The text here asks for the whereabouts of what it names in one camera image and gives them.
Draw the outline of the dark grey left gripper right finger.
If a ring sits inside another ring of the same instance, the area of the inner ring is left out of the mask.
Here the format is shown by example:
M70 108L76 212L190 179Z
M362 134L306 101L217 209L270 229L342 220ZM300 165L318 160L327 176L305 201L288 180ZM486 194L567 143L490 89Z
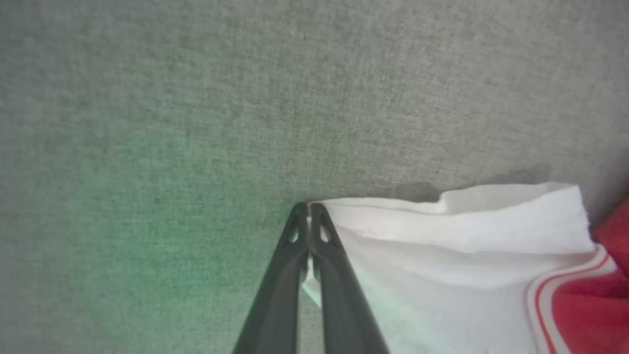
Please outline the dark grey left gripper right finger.
M321 289L324 350L327 354L388 354L326 207L311 204L312 257Z

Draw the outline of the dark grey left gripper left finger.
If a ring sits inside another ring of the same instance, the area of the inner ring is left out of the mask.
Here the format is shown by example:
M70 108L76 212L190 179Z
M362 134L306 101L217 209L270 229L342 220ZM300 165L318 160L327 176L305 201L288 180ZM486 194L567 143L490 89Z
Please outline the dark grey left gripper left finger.
M307 205L293 206L234 354L296 354L299 292L308 271Z

